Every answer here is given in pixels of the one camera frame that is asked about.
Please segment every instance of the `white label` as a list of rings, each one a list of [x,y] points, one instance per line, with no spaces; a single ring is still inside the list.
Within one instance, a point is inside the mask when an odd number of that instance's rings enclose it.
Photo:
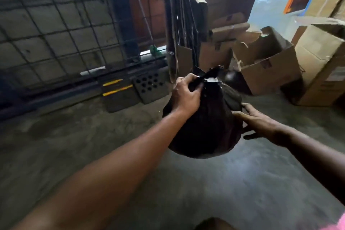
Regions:
[[[344,81],[344,80],[345,80],[345,66],[336,67],[326,79],[326,81]]]

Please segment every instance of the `black plastic bag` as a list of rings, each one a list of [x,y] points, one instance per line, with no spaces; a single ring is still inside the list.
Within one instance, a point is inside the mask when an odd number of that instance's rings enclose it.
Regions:
[[[188,86],[192,92],[201,83],[200,107],[182,126],[169,145],[174,152],[191,158],[210,158],[229,152],[239,141],[243,122],[235,119],[233,111],[242,111],[241,96],[222,82],[208,82],[216,78],[219,67],[206,74],[195,67],[193,73],[201,77]],[[163,117],[172,110],[171,99],[163,109]]]

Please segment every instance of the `black rubber block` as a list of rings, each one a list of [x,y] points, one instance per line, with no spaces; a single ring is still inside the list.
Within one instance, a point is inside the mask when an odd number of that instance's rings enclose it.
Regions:
[[[132,78],[132,82],[144,104],[149,104],[169,94],[166,73],[150,71]]]
[[[107,112],[114,113],[140,103],[129,78],[108,80],[102,84],[102,95]]]

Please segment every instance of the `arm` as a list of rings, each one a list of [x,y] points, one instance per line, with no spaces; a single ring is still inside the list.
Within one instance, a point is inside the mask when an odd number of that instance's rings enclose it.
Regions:
[[[101,229],[162,158],[179,129],[200,105],[201,87],[190,92],[196,76],[179,78],[173,110],[138,138],[87,165],[68,179],[46,203],[14,229]]]
[[[233,114],[248,124],[244,139],[265,137],[272,143],[286,147],[295,158],[328,191],[345,205],[345,154],[340,153],[289,126],[278,123],[250,104],[243,104],[248,115],[242,112]]]

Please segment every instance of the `pink cloth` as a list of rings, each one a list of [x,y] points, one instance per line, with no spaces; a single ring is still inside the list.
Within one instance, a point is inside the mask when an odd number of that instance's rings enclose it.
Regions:
[[[330,226],[322,228],[320,230],[345,230],[345,213],[339,219],[338,224],[331,224]]]

